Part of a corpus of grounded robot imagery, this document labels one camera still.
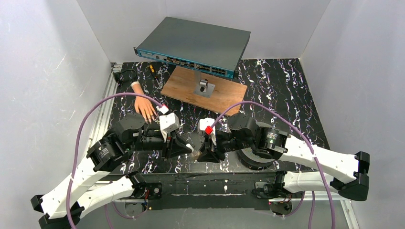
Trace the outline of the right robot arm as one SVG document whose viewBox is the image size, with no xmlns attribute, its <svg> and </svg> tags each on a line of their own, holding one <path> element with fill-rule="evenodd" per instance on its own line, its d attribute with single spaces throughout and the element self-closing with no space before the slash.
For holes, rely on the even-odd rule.
<svg viewBox="0 0 405 229">
<path fill-rule="evenodd" d="M 229 118 L 227 131 L 215 130 L 212 118 L 201 119 L 198 128 L 204 137 L 198 162 L 219 163 L 226 153 L 236 152 L 254 169 L 269 167 L 277 160 L 312 168 L 310 172 L 277 172 L 273 181 L 254 189 L 258 197 L 329 190 L 354 201 L 368 198 L 370 155 L 364 151 L 351 155 L 309 145 L 240 113 Z"/>
</svg>

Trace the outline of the grey ribbed round disc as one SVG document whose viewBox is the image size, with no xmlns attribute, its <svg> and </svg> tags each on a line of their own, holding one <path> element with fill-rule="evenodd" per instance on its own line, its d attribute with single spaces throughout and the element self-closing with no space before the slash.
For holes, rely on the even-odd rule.
<svg viewBox="0 0 405 229">
<path fill-rule="evenodd" d="M 274 159 L 261 158 L 255 155 L 251 148 L 237 150 L 236 155 L 246 167 L 252 170 L 266 169 L 275 161 Z"/>
</svg>

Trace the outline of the mannequin hand with nails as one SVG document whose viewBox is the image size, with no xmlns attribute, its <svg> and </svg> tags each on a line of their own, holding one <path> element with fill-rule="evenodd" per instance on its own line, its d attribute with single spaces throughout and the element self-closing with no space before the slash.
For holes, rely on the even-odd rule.
<svg viewBox="0 0 405 229">
<path fill-rule="evenodd" d="M 145 95 L 143 87 L 140 85 L 138 81 L 133 82 L 131 84 L 131 88 L 134 91 L 134 93 Z M 157 112 L 153 107 L 153 104 L 147 98 L 136 96 L 134 106 L 136 112 L 143 116 L 146 123 L 151 123 L 157 117 Z"/>
</svg>

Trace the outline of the wooden base board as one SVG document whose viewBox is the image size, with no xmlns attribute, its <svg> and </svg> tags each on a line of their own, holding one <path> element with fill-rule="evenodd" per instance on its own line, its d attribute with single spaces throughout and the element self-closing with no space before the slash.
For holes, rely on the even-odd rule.
<svg viewBox="0 0 405 229">
<path fill-rule="evenodd" d="M 196 83 L 193 71 L 177 66 L 165 83 L 161 94 L 216 113 L 222 113 L 229 106 L 243 101 L 247 91 L 246 85 L 206 73 L 202 73 L 202 78 L 215 85 L 212 96 L 205 98 L 194 94 Z"/>
</svg>

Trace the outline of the nail polish bottle white cap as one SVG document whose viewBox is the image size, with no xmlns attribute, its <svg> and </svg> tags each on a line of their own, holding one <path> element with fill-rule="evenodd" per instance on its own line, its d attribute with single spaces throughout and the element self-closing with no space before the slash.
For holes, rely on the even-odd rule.
<svg viewBox="0 0 405 229">
<path fill-rule="evenodd" d="M 197 160 L 201 156 L 201 151 L 199 149 L 195 149 L 191 144 L 186 145 L 190 150 L 190 156 L 193 160 Z"/>
</svg>

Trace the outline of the metal stand bracket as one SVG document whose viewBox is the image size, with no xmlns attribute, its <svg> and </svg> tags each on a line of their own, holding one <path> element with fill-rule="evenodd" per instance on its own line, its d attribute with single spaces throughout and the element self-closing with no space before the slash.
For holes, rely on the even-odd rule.
<svg viewBox="0 0 405 229">
<path fill-rule="evenodd" d="M 210 98 L 214 92 L 215 85 L 202 78 L 201 71 L 194 70 L 195 88 L 193 93 L 205 98 Z"/>
</svg>

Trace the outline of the black front mounting rail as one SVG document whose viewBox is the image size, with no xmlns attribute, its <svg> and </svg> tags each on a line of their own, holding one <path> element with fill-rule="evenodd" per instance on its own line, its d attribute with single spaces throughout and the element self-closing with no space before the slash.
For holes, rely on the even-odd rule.
<svg viewBox="0 0 405 229">
<path fill-rule="evenodd" d="M 153 195 L 152 210 L 252 208 L 268 210 L 268 199 L 253 194 L 275 172 L 144 174 Z"/>
</svg>

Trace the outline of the yellow black screwdriver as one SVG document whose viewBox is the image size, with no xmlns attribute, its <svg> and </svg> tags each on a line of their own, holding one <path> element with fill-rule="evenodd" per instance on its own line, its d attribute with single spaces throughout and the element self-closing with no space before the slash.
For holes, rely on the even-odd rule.
<svg viewBox="0 0 405 229">
<path fill-rule="evenodd" d="M 157 83 L 157 85 L 158 85 L 158 88 L 161 89 L 160 80 L 159 80 L 158 75 L 157 75 L 157 73 L 156 73 L 156 71 L 155 71 L 155 69 L 154 69 L 154 67 L 153 67 L 152 64 L 149 64 L 149 69 L 150 69 L 151 75 L 152 75 L 153 78 L 154 78 L 154 81 L 155 81 L 155 82 Z"/>
</svg>

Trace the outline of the grey teal network switch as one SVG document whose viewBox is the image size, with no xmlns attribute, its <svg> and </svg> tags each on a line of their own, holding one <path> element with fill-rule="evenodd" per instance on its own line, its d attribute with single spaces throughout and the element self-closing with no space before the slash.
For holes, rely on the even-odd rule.
<svg viewBox="0 0 405 229">
<path fill-rule="evenodd" d="M 165 17 L 134 49 L 142 58 L 234 79 L 250 32 Z"/>
</svg>

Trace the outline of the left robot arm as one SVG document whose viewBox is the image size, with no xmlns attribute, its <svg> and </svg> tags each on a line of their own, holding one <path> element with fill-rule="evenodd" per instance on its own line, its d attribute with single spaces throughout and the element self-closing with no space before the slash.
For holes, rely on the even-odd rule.
<svg viewBox="0 0 405 229">
<path fill-rule="evenodd" d="M 138 113 L 126 115 L 106 131 L 75 168 L 75 174 L 66 177 L 45 195 L 31 199 L 34 210 L 41 212 L 42 229 L 70 229 L 94 209 L 120 198 L 147 198 L 145 179 L 137 172 L 124 175 L 106 186 L 93 185 L 127 162 L 130 149 L 160 151 L 162 158 L 172 158 L 193 152 L 193 145 L 178 133 L 179 119 L 170 113 L 158 123 L 146 124 Z"/>
</svg>

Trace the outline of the aluminium frame profile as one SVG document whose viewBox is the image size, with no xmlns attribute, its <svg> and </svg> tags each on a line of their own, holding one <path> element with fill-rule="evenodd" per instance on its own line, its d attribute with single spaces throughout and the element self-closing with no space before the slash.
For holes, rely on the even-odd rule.
<svg viewBox="0 0 405 229">
<path fill-rule="evenodd" d="M 87 121 L 87 119 L 89 118 L 89 116 L 92 114 L 92 112 L 94 112 L 99 106 L 102 106 L 103 103 L 105 103 L 106 101 L 112 99 L 115 97 L 115 93 L 113 92 L 112 94 L 108 93 L 108 83 L 106 86 L 106 91 L 104 92 L 103 98 L 98 101 L 97 103 L 95 103 L 85 114 L 85 116 L 83 117 L 80 126 L 78 128 L 78 132 L 76 134 L 76 140 L 75 140 L 75 147 L 74 147 L 74 159 L 73 159 L 73 165 L 72 165 L 72 171 L 70 176 L 68 177 L 68 185 L 66 188 L 66 202 L 65 202 L 65 210 L 66 210 L 66 217 L 67 217 L 67 221 L 68 221 L 68 225 L 70 226 L 70 228 L 72 229 L 76 229 L 76 225 L 74 224 L 73 221 L 73 217 L 72 217 L 72 213 L 71 213 L 71 206 L 70 206 L 70 200 L 71 200 L 71 194 L 72 194 L 72 186 L 75 180 L 75 174 L 76 174 L 76 170 L 77 170 L 77 161 L 78 161 L 78 151 L 79 151 L 79 144 L 80 144 L 80 138 L 81 138 L 81 133 L 82 130 L 85 126 L 85 123 Z"/>
</svg>

